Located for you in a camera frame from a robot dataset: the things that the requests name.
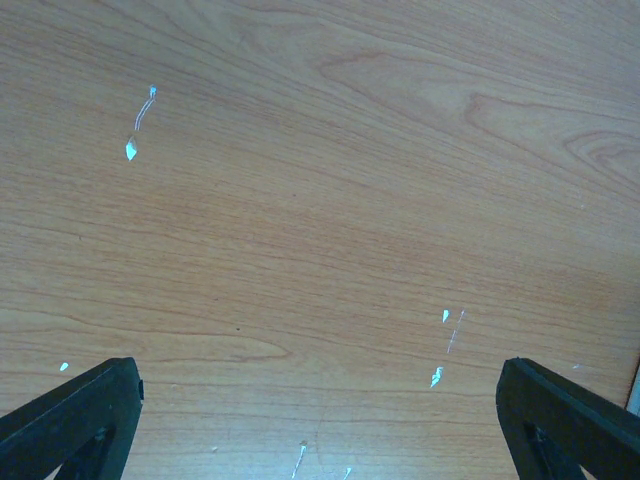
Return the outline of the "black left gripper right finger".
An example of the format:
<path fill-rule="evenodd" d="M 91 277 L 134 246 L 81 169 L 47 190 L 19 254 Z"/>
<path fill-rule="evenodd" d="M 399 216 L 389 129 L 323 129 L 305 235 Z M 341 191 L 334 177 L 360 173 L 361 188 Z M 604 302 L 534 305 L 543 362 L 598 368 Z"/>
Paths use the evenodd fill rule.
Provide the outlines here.
<path fill-rule="evenodd" d="M 504 363 L 496 411 L 521 479 L 639 477 L 639 417 L 531 359 Z"/>

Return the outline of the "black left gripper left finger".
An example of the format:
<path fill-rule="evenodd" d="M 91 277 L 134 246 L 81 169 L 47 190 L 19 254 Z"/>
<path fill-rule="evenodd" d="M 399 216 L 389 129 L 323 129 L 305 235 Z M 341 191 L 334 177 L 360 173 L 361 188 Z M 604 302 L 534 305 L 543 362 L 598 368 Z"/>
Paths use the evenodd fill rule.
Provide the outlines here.
<path fill-rule="evenodd" d="M 119 479 L 144 400 L 131 357 L 111 358 L 1 418 L 3 479 Z"/>

